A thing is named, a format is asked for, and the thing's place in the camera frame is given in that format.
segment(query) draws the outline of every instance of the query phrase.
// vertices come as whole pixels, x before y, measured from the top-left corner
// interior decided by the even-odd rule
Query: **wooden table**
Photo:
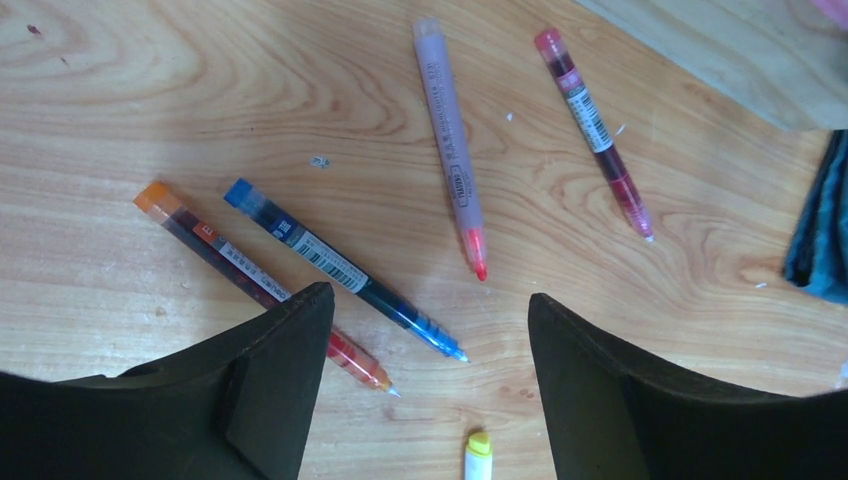
[[[571,2],[2,0],[0,15],[4,370],[116,375],[261,311],[132,204],[153,179],[288,288],[321,280],[221,200],[239,176],[473,360],[440,358],[337,290],[338,326],[404,397],[328,362],[304,479],[459,478],[474,427],[494,437],[499,479],[553,478],[533,292],[755,388],[826,391],[848,358],[845,310],[780,274],[828,133],[775,130]],[[425,15],[448,35],[488,222],[486,283],[446,201],[412,46]],[[653,244],[622,219],[533,46],[548,25],[610,129],[624,127],[616,142]]]

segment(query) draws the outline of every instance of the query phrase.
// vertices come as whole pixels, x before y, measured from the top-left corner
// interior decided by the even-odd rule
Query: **yellow highlighter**
[[[468,437],[465,480],[492,480],[492,441],[488,433],[477,432]]]

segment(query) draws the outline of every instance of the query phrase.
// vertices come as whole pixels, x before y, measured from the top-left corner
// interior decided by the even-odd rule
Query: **blue pen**
[[[457,341],[444,329],[310,232],[247,180],[234,183],[224,200],[401,328],[447,357],[468,361]]]

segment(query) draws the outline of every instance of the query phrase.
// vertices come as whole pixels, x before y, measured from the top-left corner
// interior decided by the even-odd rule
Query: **red marker tip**
[[[474,270],[477,271],[477,278],[480,279],[481,282],[485,282],[486,277],[489,276],[489,270],[486,268],[486,264],[481,263],[474,267]]]

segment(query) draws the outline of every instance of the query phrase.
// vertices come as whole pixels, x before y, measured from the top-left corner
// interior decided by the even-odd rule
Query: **yellow cap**
[[[171,195],[162,182],[153,182],[135,197],[133,203],[157,223],[165,223],[183,203]]]
[[[491,457],[492,441],[489,438],[489,434],[477,432],[468,437],[468,448],[466,450],[478,457]]]

